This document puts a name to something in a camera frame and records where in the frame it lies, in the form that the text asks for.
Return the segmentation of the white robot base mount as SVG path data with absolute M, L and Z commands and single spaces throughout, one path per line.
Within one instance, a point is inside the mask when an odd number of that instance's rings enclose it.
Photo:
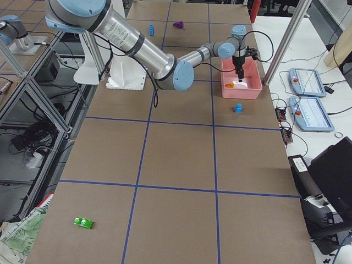
M 107 89 L 142 91 L 145 81 L 146 70 L 138 62 L 128 56 L 113 56 Z

